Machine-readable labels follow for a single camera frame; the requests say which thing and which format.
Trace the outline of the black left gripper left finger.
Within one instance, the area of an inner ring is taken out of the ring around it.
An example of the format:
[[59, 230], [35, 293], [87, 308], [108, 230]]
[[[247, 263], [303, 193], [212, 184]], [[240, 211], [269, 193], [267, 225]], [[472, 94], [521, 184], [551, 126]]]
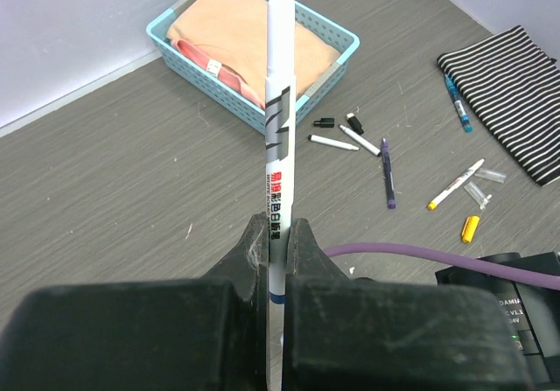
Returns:
[[266, 219], [203, 276], [29, 293], [1, 334], [4, 390], [264, 390]]

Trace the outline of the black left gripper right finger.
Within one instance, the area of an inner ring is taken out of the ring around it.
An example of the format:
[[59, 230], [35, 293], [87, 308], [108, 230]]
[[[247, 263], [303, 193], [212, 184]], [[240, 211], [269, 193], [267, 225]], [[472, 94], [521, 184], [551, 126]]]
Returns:
[[471, 287], [352, 280], [294, 221], [286, 390], [531, 390], [497, 299]]

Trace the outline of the white marker with blue end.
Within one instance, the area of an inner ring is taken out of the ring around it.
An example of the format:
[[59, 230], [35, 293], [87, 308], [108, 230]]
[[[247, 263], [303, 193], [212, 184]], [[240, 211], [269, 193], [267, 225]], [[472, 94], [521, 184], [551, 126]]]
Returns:
[[295, 1], [268, 0], [265, 79], [266, 213], [269, 298], [285, 303], [295, 171]]

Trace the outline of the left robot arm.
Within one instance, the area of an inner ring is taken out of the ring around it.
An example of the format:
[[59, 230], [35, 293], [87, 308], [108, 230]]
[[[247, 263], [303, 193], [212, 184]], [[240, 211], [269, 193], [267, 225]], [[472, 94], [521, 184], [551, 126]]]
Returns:
[[[266, 218], [202, 277], [33, 291], [1, 336], [4, 390], [267, 390]], [[291, 231], [284, 390], [556, 390], [559, 258]]]

